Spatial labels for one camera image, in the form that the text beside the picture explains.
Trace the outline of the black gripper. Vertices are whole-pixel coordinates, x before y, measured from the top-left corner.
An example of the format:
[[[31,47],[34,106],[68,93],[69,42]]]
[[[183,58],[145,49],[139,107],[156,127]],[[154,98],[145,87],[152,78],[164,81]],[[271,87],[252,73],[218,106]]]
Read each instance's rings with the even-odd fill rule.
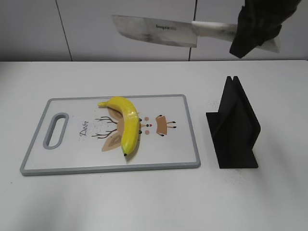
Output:
[[[282,23],[297,10],[301,0],[246,0],[238,15],[230,54],[243,58],[254,47],[277,46]]]

